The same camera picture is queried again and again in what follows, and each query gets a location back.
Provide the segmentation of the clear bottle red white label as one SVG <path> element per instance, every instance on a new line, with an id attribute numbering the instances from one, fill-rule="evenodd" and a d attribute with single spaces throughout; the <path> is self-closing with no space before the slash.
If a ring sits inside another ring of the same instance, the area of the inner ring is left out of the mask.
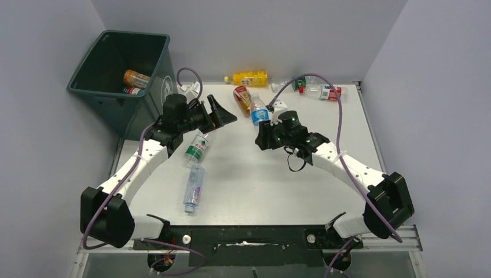
<path id="1" fill-rule="evenodd" d="M 122 93 L 129 94 L 129 95 L 135 95 L 135 96 L 139 95 L 143 92 L 144 92 L 144 90 L 141 88 L 138 88 L 138 87 L 124 87 L 122 89 Z"/>

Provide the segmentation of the orange drink bottle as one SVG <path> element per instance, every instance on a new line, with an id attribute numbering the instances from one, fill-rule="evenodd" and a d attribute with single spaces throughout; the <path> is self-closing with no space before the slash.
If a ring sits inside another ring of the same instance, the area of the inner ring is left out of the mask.
<path id="1" fill-rule="evenodd" d="M 150 76 L 128 69 L 123 75 L 123 83 L 131 87 L 145 89 L 151 80 Z"/>

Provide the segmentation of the clear bottle blue label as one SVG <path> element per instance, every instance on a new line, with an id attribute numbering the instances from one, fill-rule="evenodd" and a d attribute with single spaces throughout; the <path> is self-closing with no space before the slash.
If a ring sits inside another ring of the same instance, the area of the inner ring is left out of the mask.
<path id="1" fill-rule="evenodd" d="M 261 122 L 270 120 L 266 104 L 258 93 L 251 95 L 250 117 L 254 126 L 259 126 Z"/>

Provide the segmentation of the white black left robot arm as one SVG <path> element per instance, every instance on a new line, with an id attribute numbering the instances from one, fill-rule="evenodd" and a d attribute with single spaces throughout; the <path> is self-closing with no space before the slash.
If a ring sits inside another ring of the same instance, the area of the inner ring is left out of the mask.
<path id="1" fill-rule="evenodd" d="M 133 216 L 130 203 L 152 173 L 182 144 L 184 134 L 199 130 L 207 134 L 237 121 L 215 97 L 208 105 L 188 104 L 182 94 L 170 94 L 163 112 L 141 133 L 138 148 L 128 161 L 96 188 L 86 188 L 80 197 L 82 247 L 93 250 L 105 245 L 122 248 L 131 240 L 158 239 L 166 220 L 154 215 Z"/>

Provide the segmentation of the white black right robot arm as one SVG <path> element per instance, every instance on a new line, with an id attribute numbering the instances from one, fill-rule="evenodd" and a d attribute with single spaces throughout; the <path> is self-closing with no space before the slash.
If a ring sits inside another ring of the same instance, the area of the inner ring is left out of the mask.
<path id="1" fill-rule="evenodd" d="M 365 207 L 360 215 L 341 213 L 328 223 L 325 238 L 333 247 L 366 233 L 381 239 L 398 239 L 396 230 L 415 213 L 401 174 L 386 174 L 362 164 L 339 150 L 326 136 L 309 132 L 301 125 L 296 111 L 281 113 L 275 123 L 259 122 L 255 143 L 263 151 L 288 150 L 304 163 L 327 171 L 363 198 Z"/>

